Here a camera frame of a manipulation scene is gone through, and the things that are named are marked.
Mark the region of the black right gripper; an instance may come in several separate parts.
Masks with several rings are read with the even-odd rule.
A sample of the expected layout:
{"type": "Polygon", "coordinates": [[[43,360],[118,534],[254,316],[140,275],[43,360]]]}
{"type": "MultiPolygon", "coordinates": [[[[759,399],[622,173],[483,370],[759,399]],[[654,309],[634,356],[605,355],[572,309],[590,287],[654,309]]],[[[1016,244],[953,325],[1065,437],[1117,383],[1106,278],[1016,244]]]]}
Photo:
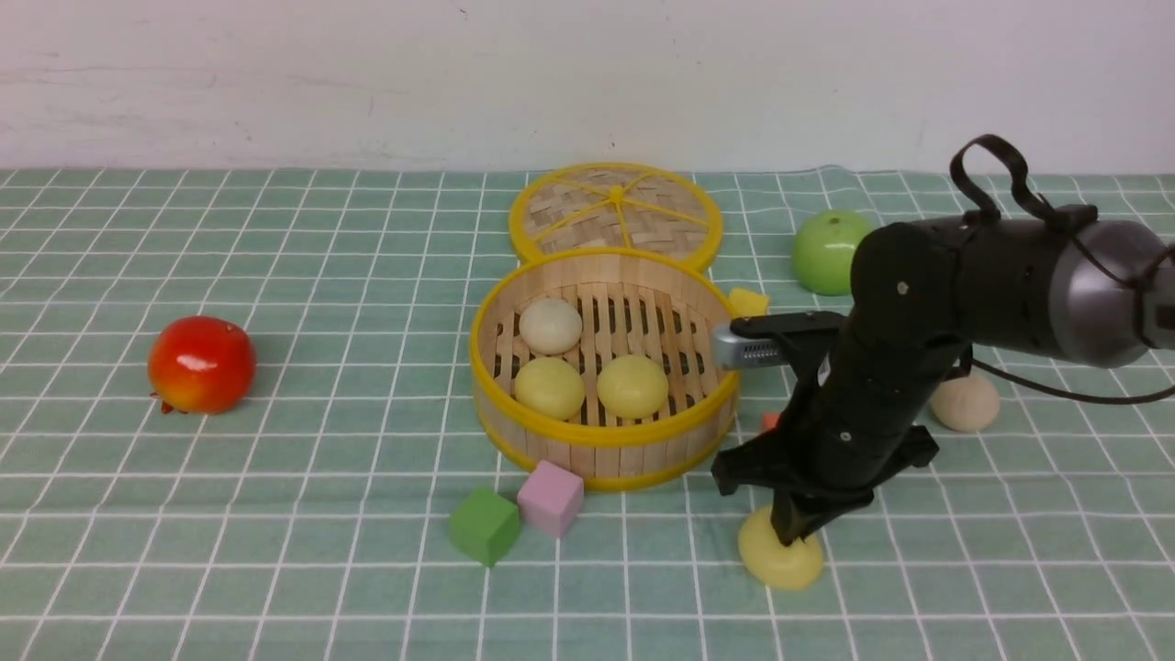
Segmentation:
{"type": "Polygon", "coordinates": [[[828,522],[832,503],[862,498],[901,470],[929,463],[936,447],[915,418],[940,382],[968,372],[971,357],[971,344],[956,336],[897,344],[845,321],[822,364],[793,372],[778,426],[716,457],[719,492],[773,490],[768,522],[778,541],[810,540],[828,522]]]}

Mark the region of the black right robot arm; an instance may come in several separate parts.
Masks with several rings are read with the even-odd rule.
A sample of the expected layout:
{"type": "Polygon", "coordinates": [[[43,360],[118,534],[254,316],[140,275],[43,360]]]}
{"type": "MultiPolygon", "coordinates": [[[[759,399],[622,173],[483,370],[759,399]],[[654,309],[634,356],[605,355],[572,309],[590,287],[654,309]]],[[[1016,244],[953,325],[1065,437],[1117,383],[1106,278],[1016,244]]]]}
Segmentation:
{"type": "Polygon", "coordinates": [[[711,465],[721,495],[772,490],[783,544],[934,460],[915,419],[974,367],[974,348],[1113,369],[1174,344],[1171,247],[1134,221],[892,223],[857,247],[851,286],[850,313],[741,317],[711,335],[727,371],[787,364],[797,377],[777,427],[711,465]]]}

